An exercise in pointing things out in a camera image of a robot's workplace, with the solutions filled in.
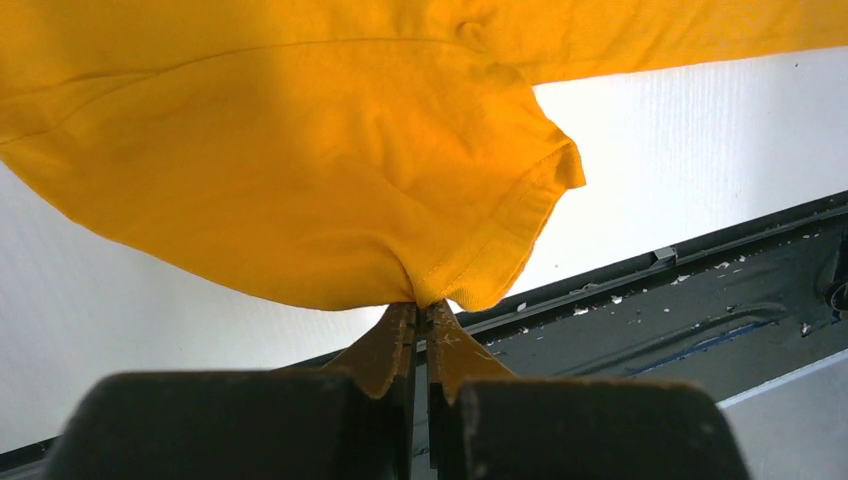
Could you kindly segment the yellow t shirt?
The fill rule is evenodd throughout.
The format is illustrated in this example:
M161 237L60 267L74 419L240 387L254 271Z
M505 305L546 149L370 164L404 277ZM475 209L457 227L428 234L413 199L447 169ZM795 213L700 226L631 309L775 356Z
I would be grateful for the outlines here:
M481 311L585 182L536 85L846 42L843 1L5 1L1 158L249 295Z

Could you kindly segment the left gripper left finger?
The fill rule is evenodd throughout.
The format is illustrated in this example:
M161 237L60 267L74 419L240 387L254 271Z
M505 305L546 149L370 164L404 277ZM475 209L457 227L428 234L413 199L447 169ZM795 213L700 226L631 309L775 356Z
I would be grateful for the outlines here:
M47 479L406 479L417 309L390 305L320 368L126 372L98 382Z

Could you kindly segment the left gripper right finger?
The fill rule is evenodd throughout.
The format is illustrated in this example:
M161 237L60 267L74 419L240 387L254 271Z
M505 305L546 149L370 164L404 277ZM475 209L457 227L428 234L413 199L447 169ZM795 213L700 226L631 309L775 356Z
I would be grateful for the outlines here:
M450 307L425 308L430 463L442 479L746 479L715 402L686 383L521 377Z

